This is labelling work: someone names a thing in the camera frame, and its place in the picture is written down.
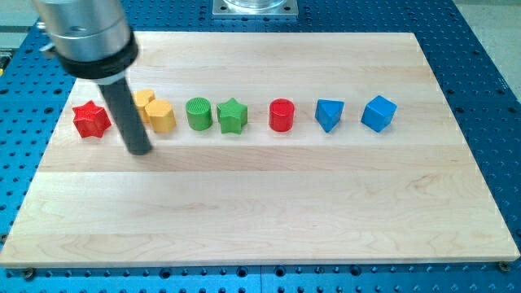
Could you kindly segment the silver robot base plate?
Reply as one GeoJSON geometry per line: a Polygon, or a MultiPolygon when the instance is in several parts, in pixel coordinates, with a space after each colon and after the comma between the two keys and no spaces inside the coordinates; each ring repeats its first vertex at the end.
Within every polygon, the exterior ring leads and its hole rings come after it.
{"type": "Polygon", "coordinates": [[[297,0],[213,0],[212,15],[218,18],[243,16],[297,16],[297,0]]]}

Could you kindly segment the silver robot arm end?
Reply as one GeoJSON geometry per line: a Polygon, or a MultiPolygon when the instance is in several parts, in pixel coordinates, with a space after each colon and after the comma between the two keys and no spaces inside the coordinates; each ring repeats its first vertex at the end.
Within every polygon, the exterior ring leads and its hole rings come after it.
{"type": "Polygon", "coordinates": [[[138,45],[119,0],[33,0],[50,38],[40,51],[74,77],[110,85],[125,77],[138,45]]]}

